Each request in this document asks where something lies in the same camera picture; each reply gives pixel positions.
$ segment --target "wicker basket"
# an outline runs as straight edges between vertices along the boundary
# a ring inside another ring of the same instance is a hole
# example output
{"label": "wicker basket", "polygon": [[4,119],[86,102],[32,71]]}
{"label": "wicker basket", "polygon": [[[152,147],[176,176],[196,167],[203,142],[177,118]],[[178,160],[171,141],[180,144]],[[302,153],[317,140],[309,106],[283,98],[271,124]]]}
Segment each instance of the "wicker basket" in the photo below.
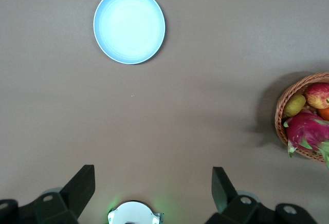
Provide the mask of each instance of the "wicker basket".
{"label": "wicker basket", "polygon": [[[290,86],[281,95],[281,97],[278,100],[276,116],[275,116],[275,127],[276,127],[276,131],[277,131],[279,138],[286,146],[288,145],[288,139],[286,136],[285,129],[283,127],[283,122],[287,119],[287,117],[285,117],[283,115],[283,108],[286,105],[287,101],[290,99],[290,97],[292,97],[293,94],[295,94],[295,93],[303,94],[305,89],[310,84],[317,83],[317,82],[329,83],[329,72],[316,73],[316,74],[309,75],[309,76],[303,78],[302,80],[300,80],[297,83]],[[310,152],[310,151],[303,151],[300,149],[297,149],[296,152],[309,159],[316,160],[321,163],[325,163],[321,154],[316,154],[316,153]]]}

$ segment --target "gray surface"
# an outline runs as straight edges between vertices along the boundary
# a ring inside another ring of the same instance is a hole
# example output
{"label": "gray surface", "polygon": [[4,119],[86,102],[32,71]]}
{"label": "gray surface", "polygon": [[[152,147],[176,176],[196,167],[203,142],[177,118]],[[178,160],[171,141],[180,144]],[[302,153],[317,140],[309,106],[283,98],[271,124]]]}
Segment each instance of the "gray surface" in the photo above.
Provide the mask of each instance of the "gray surface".
{"label": "gray surface", "polygon": [[101,0],[0,1],[0,199],[29,203],[94,164],[81,224],[130,199],[204,223],[223,166],[269,208],[327,223],[328,170],[290,159],[272,121],[287,86],[328,70],[329,0],[157,0],[166,39],[140,65],[98,47]]}

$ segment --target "light blue plate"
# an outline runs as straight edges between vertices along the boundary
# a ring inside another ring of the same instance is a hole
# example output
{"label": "light blue plate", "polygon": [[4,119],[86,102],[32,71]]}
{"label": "light blue plate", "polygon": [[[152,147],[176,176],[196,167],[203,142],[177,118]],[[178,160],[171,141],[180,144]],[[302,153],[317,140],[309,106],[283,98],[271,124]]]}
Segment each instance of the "light blue plate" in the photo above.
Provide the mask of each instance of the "light blue plate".
{"label": "light blue plate", "polygon": [[155,0],[102,0],[94,16],[95,38],[104,53],[124,64],[151,58],[165,38],[165,18]]}

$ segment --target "fruit basket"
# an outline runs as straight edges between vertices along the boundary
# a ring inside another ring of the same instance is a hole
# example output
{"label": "fruit basket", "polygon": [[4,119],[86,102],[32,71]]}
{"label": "fruit basket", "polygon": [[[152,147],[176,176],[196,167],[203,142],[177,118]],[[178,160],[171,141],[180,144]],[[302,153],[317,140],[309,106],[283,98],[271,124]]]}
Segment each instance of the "fruit basket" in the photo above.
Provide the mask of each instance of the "fruit basket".
{"label": "fruit basket", "polygon": [[[276,128],[279,138],[286,146],[288,145],[288,139],[287,139],[287,135],[286,135],[285,127],[283,126],[283,123],[285,120],[287,120],[288,117],[286,117],[283,114],[283,109],[284,109],[286,103],[288,102],[288,100],[294,94],[303,94],[309,85],[318,83],[318,82],[329,83],[329,72],[316,73],[316,74],[312,74],[312,75],[309,75],[309,76],[303,78],[302,80],[300,80],[297,83],[290,86],[279,98],[279,100],[277,102],[276,115],[275,115],[275,128]],[[317,153],[311,152],[311,151],[304,151],[304,150],[300,150],[300,149],[297,149],[296,152],[311,160],[325,163],[321,154],[317,154]]]}

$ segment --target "basket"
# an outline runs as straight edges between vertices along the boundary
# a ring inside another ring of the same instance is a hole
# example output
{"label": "basket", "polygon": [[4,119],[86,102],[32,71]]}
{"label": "basket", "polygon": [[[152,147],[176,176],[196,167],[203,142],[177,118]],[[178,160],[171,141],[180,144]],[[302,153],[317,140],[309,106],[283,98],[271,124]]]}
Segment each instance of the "basket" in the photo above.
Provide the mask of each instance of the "basket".
{"label": "basket", "polygon": [[[313,75],[309,75],[297,83],[290,86],[279,98],[277,103],[276,115],[275,115],[275,127],[277,134],[281,141],[287,146],[288,139],[285,132],[285,128],[283,127],[283,122],[288,118],[283,115],[283,108],[286,105],[287,101],[293,96],[293,94],[303,94],[305,89],[317,82],[325,82],[329,83],[329,72],[320,72]],[[321,163],[325,163],[321,154],[316,154],[311,151],[304,151],[297,149],[296,152],[308,159],[315,160]]]}

